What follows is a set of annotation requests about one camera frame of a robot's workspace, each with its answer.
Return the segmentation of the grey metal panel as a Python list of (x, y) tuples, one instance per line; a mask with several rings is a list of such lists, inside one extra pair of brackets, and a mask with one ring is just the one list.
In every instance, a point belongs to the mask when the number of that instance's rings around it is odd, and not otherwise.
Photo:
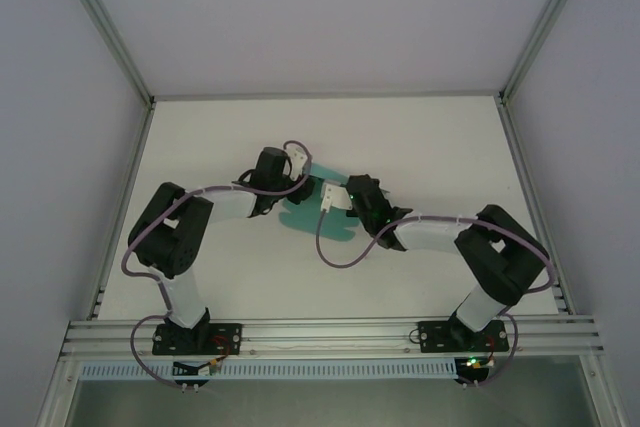
[(600, 427), (583, 396), (454, 382), (222, 381), (198, 393), (84, 381), (67, 427)]

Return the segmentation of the aluminium frame post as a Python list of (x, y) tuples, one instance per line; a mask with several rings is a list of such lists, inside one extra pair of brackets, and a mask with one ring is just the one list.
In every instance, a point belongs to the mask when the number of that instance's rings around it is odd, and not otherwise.
[(514, 99), (567, 2), (568, 0), (545, 0), (524, 47), (499, 92), (504, 106), (508, 106)]
[(154, 96), (127, 48), (103, 0), (79, 0), (102, 41), (146, 110), (152, 110)]

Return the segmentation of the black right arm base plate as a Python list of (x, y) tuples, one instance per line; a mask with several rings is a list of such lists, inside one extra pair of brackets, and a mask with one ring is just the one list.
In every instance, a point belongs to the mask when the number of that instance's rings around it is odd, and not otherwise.
[(421, 321), (417, 327), (422, 353), (502, 353), (510, 348), (505, 325), (500, 320), (490, 321), (478, 332), (450, 320)]

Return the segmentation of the teal corrugated cardboard box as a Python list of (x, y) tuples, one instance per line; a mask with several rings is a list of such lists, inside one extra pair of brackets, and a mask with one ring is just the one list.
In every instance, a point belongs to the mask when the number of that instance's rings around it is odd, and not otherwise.
[[(278, 219), (284, 227), (314, 236), (321, 213), (323, 183), (329, 180), (345, 184), (348, 177), (321, 164), (313, 163), (311, 179), (314, 181), (311, 195), (298, 205), (284, 200)], [(355, 237), (355, 228), (358, 225), (359, 220), (356, 217), (348, 217), (344, 210), (332, 207), (322, 222), (321, 236), (337, 242), (349, 242)]]

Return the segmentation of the aluminium mounting rail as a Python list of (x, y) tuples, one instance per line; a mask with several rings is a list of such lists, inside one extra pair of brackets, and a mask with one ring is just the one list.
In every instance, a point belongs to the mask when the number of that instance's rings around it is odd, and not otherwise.
[[(416, 317), (243, 320), (240, 359), (355, 359), (420, 357), (409, 340)], [(74, 321), (59, 357), (71, 360), (130, 360), (132, 321)], [(603, 340), (590, 316), (518, 316), (520, 356), (601, 355)]]

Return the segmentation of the aluminium table edge rail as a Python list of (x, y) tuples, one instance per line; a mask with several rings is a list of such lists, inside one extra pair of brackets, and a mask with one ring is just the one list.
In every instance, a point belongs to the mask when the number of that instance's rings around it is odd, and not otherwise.
[(409, 98), (409, 97), (500, 97), (499, 90), (441, 90), (441, 91), (335, 91), (335, 92), (275, 92), (156, 95), (154, 103), (205, 102), (241, 100), (293, 100), (293, 99), (351, 99), (351, 98)]
[(496, 107), (506, 141), (515, 164), (516, 173), (524, 194), (525, 203), (532, 220), (534, 231), (539, 242), (550, 254), (550, 259), (555, 266), (556, 281), (553, 286), (554, 297), (561, 301), (562, 307), (560, 308), (560, 311), (562, 313), (574, 315), (575, 306), (571, 297), (571, 292), (566, 283), (566, 276), (558, 256), (558, 251), (549, 223), (547, 222), (539, 200), (531, 169), (527, 161), (519, 133), (515, 126), (513, 116), (509, 111), (506, 102), (500, 96), (496, 98)]
[(146, 142), (149, 136), (156, 102), (151, 98), (151, 104), (144, 109), (141, 124), (136, 131), (136, 136), (132, 149), (127, 158), (124, 171), (123, 183), (117, 194), (115, 211), (110, 221), (105, 237), (104, 248), (99, 256), (97, 271), (91, 286), (84, 319), (93, 321), (98, 318), (100, 298), (106, 290), (113, 259), (116, 254), (118, 242), (126, 218), (126, 213), (130, 203), (131, 194), (135, 185), (135, 180), (139, 171), (140, 162), (144, 153)]

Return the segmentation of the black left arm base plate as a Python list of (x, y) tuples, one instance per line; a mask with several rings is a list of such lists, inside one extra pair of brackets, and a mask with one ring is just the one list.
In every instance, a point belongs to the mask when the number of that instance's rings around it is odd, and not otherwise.
[(239, 323), (206, 322), (193, 329), (159, 325), (152, 337), (154, 356), (238, 355), (242, 341)]

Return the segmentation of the small wired connector board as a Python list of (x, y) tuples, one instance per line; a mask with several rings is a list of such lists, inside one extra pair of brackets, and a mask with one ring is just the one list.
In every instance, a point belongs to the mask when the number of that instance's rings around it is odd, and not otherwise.
[(172, 365), (172, 378), (182, 393), (186, 393), (188, 390), (198, 393), (218, 371), (220, 362), (221, 358), (215, 358), (200, 364), (174, 362)]
[(457, 377), (455, 381), (464, 388), (481, 386), (490, 378), (494, 366), (495, 360), (492, 356), (456, 358)]

